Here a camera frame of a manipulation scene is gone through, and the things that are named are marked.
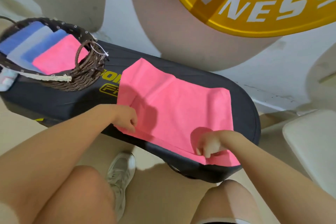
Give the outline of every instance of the folded towel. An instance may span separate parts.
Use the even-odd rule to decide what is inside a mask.
[[[8,55],[12,50],[14,50],[19,44],[31,36],[35,31],[38,31],[44,25],[39,21],[34,21],[27,27],[17,31],[15,34],[11,35],[3,42],[0,43],[0,52]]]
[[[229,90],[185,82],[140,59],[122,73],[117,104],[133,107],[138,116],[135,133],[117,127],[124,134],[203,165],[239,165],[229,150],[210,158],[196,154],[203,133],[233,130]]]
[[[68,34],[62,29],[57,30],[56,32],[45,37],[40,43],[38,43],[37,45],[33,46],[28,51],[26,51],[21,56],[21,59],[29,63],[32,63],[36,57],[40,56],[46,50],[57,44],[59,41],[61,41],[61,39],[65,38],[67,35]]]
[[[26,40],[24,40],[21,44],[19,44],[14,50],[12,50],[7,55],[7,59],[11,60],[12,62],[21,66],[24,69],[29,69],[41,73],[39,69],[33,66],[30,62],[23,60],[21,56],[25,52],[39,44],[43,39],[45,39],[48,35],[51,35],[52,33],[53,31],[48,26],[40,28],[39,30],[35,31],[31,36],[29,36]]]
[[[67,35],[53,47],[36,57],[33,65],[47,75],[74,69],[76,52],[80,45],[81,43],[73,35]],[[79,53],[78,63],[88,54],[89,52],[83,47]]]

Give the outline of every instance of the pink towel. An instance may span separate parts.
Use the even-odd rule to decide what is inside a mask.
[[[75,68],[75,57],[81,43],[73,36],[67,35],[33,60],[33,65],[44,74],[50,75]],[[85,47],[79,53],[78,63],[88,55]]]
[[[133,107],[138,115],[136,132],[118,127],[121,132],[204,165],[239,165],[230,151],[210,158],[195,152],[203,133],[233,130],[229,90],[185,82],[140,59],[122,73],[117,104]]]

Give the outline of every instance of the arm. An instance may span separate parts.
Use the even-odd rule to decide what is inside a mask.
[[[203,136],[199,152],[205,156],[230,150],[274,215],[283,224],[334,223],[336,200],[304,175],[233,131]]]
[[[31,223],[84,151],[110,123],[134,131],[133,108],[98,105],[48,128],[0,156],[0,201]]]

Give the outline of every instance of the white floor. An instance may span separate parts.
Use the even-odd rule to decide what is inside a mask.
[[[0,154],[43,129],[36,121],[8,111],[0,100]],[[127,190],[125,215],[120,223],[190,223],[199,201],[213,184],[187,179],[172,171],[160,158],[103,134],[84,153],[79,164],[93,166],[105,176],[112,159],[125,150],[135,155],[137,171]],[[243,170],[231,179],[253,194],[265,224],[279,223]]]

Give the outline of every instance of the blue towel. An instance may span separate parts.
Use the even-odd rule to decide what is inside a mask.
[[[15,34],[8,37],[6,40],[0,43],[0,52],[8,55],[12,50],[14,50],[19,44],[31,36],[35,31],[44,27],[44,25],[39,21],[34,21],[27,27],[17,31]]]
[[[7,55],[7,59],[21,66],[22,68],[29,69],[29,70],[36,71],[36,72],[41,72],[31,63],[25,60],[22,60],[21,56],[25,52],[27,52],[30,48],[40,43],[44,38],[46,38],[48,35],[52,33],[53,31],[48,26],[43,26],[42,28],[34,32],[31,36],[29,36],[26,40],[24,40],[21,44],[19,44],[14,50],[12,50]]]
[[[68,34],[62,30],[59,29],[56,32],[48,35],[46,38],[44,38],[40,43],[35,45],[34,47],[30,48],[28,51],[26,51],[22,56],[21,59],[25,60],[29,63],[32,63],[33,60],[40,56],[42,53],[44,53],[46,50],[48,50],[50,47],[57,44],[61,39],[65,38]]]

